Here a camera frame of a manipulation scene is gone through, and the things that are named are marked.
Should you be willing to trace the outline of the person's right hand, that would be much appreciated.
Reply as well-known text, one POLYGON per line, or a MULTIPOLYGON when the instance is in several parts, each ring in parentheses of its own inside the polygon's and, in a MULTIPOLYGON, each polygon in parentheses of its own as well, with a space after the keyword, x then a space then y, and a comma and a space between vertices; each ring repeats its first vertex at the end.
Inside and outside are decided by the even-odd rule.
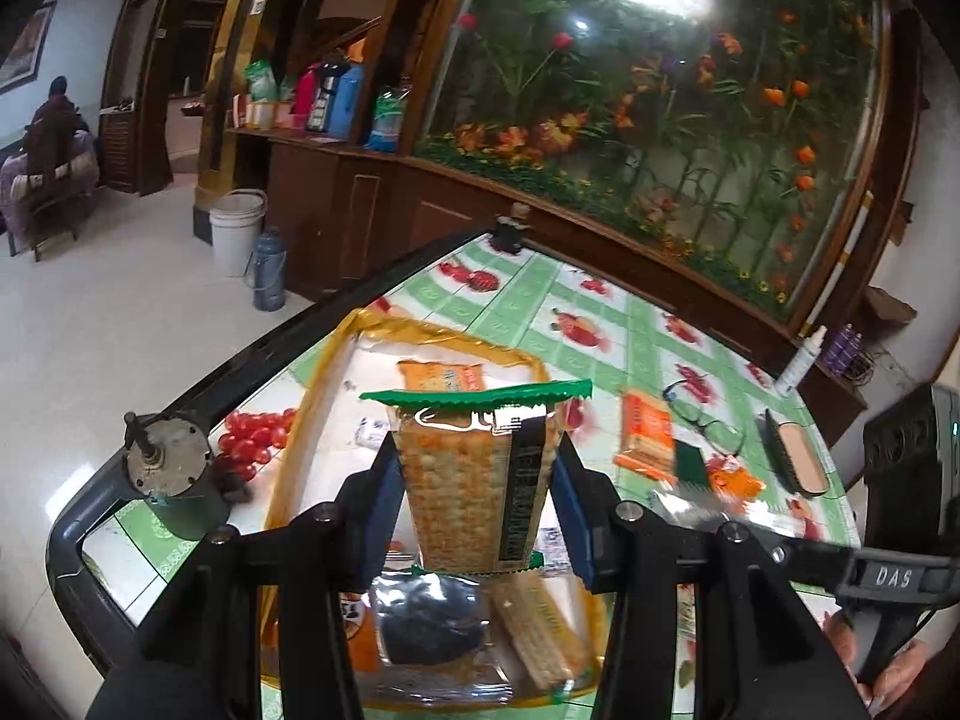
POLYGON ((958 631, 935 655, 915 637, 870 686, 850 676, 874 718, 957 718, 958 631))

